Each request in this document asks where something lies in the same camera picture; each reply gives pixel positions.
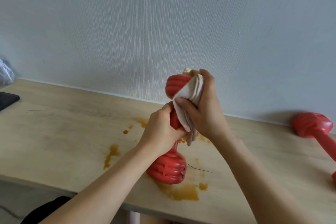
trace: plastic wrap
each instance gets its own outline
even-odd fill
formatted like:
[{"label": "plastic wrap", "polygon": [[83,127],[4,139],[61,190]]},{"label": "plastic wrap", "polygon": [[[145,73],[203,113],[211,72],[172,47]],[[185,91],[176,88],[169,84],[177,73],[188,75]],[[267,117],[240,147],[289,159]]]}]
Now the plastic wrap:
[{"label": "plastic wrap", "polygon": [[0,88],[12,84],[14,80],[13,71],[0,59]]}]

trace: black phone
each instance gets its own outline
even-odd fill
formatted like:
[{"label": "black phone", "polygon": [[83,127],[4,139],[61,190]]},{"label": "black phone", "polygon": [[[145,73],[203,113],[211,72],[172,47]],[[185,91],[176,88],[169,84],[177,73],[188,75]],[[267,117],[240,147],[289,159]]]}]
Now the black phone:
[{"label": "black phone", "polygon": [[20,97],[18,95],[0,92],[0,111],[19,101]]}]

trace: white cloth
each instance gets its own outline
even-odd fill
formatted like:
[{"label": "white cloth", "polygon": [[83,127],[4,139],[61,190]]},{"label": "white cloth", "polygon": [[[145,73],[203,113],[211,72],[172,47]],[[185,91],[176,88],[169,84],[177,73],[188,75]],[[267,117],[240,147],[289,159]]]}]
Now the white cloth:
[{"label": "white cloth", "polygon": [[188,146],[191,145],[192,141],[196,140],[197,131],[190,119],[190,116],[176,103],[175,98],[182,97],[189,99],[196,107],[198,107],[203,91],[203,85],[204,78],[202,75],[198,74],[194,76],[185,86],[183,86],[183,88],[180,89],[173,97],[173,105],[176,110],[178,120],[187,132],[191,132],[188,138],[185,139]]}]

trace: person's right arm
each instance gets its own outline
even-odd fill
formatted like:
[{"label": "person's right arm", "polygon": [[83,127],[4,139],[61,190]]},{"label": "person's right arm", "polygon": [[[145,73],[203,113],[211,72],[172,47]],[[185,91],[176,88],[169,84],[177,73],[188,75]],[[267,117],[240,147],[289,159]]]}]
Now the person's right arm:
[{"label": "person's right arm", "polygon": [[214,77],[204,69],[200,74],[205,85],[198,109],[187,99],[175,100],[226,160],[258,224],[317,223],[233,135],[216,95]]}]

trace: hand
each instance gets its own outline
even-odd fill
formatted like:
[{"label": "hand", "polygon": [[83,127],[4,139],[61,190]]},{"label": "hand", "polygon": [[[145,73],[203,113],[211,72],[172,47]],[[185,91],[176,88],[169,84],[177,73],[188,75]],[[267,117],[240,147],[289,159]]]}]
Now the hand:
[{"label": "hand", "polygon": [[229,125],[216,95],[215,78],[205,69],[200,69],[199,73],[204,78],[204,88],[198,109],[185,98],[175,101],[187,111],[197,131],[212,141],[228,132]]},{"label": "hand", "polygon": [[172,109],[173,103],[170,102],[151,114],[137,147],[149,149],[158,158],[168,152],[176,140],[187,135],[183,127],[173,129],[170,126],[170,112]]}]

